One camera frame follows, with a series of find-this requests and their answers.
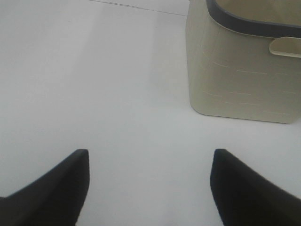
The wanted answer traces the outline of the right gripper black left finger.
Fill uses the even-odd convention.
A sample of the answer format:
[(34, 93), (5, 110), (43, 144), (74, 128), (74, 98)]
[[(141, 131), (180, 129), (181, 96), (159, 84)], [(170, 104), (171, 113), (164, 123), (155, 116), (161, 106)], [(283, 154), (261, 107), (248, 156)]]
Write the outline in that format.
[(71, 153), (46, 174), (0, 199), (2, 226), (74, 226), (90, 185), (89, 152)]

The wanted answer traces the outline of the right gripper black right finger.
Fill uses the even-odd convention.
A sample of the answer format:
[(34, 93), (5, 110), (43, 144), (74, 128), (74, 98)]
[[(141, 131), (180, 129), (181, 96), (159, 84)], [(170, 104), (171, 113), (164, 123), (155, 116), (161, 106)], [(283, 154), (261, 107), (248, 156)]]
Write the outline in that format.
[(301, 200), (225, 149), (214, 151), (212, 196), (225, 226), (299, 226)]

